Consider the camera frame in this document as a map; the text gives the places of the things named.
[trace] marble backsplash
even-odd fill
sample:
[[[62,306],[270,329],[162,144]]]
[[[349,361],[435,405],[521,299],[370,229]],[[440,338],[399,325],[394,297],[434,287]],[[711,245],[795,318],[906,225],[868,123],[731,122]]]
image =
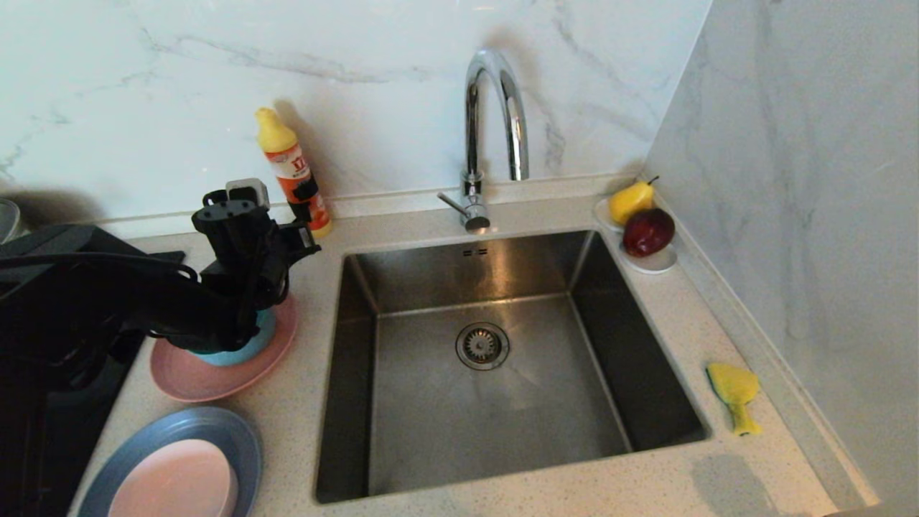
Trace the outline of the marble backsplash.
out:
[[[466,66],[486,45],[524,91],[533,178],[617,172],[644,161],[709,4],[4,2],[0,195],[51,220],[125,218],[257,176],[279,201],[254,143],[263,105],[296,127],[327,196],[454,187]],[[484,125],[507,181],[494,105]]]
[[[885,503],[917,508],[917,4],[716,0],[647,173]]]

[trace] stainless steel sink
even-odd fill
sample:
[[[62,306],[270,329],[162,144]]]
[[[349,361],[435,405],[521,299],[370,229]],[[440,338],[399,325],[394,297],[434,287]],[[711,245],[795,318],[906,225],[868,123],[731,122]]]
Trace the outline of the stainless steel sink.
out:
[[[596,232],[345,258],[321,503],[704,437]]]

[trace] faucet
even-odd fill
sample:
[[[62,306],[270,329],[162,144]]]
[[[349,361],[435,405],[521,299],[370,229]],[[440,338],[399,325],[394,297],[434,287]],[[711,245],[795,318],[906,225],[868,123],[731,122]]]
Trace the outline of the faucet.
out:
[[[466,169],[460,173],[463,203],[453,201],[443,192],[437,194],[460,213],[459,221],[471,234],[483,233],[491,226],[488,209],[483,204],[483,172],[479,168],[479,77],[483,72],[492,79],[505,115],[510,178],[513,181],[529,178],[527,119],[514,73],[500,52],[482,49],[472,56],[466,71]]]

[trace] countertop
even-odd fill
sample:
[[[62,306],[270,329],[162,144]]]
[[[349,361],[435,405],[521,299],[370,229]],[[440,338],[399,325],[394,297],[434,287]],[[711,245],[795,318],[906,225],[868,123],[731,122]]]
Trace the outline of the countertop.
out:
[[[747,363],[687,275],[683,262],[684,257],[690,259],[686,246],[691,242],[682,241],[677,247],[680,261],[661,275],[639,273],[622,263],[618,253],[613,255],[707,427],[708,439],[439,488],[330,505],[316,502],[313,492],[342,257],[580,229],[600,231],[612,250],[618,236],[593,217],[598,199],[495,205],[490,207],[494,226],[482,237],[467,236],[451,210],[335,221],[334,230],[321,242],[323,251],[291,269],[290,295],[297,301],[300,322],[287,357],[255,385],[212,403],[236,411],[260,434],[264,475],[252,515],[822,516],[838,511],[841,498],[831,497],[834,489],[825,487],[849,486],[857,479],[832,478],[839,473],[813,461],[813,453],[809,461],[801,440],[812,441],[821,434],[801,429],[809,424],[778,410],[797,404],[786,395],[793,388],[770,389],[765,383],[764,391],[749,405],[765,432],[732,434],[731,417],[712,391],[705,366],[715,361]],[[187,264],[197,270],[213,260],[206,238],[198,234],[144,238],[132,244],[147,252],[184,250]],[[187,406],[153,384],[152,348],[148,339],[112,410],[71,514],[76,514],[92,479],[123,442],[154,420]],[[766,377],[776,376],[766,373]],[[790,429],[786,419],[796,429]]]

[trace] yellow sponge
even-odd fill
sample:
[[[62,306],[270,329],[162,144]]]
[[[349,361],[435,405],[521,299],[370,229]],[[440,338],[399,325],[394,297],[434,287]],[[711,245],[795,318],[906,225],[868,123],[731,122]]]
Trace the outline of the yellow sponge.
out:
[[[759,434],[763,429],[750,418],[746,404],[759,392],[756,374],[723,362],[712,362],[706,369],[715,393],[734,416],[734,434]]]

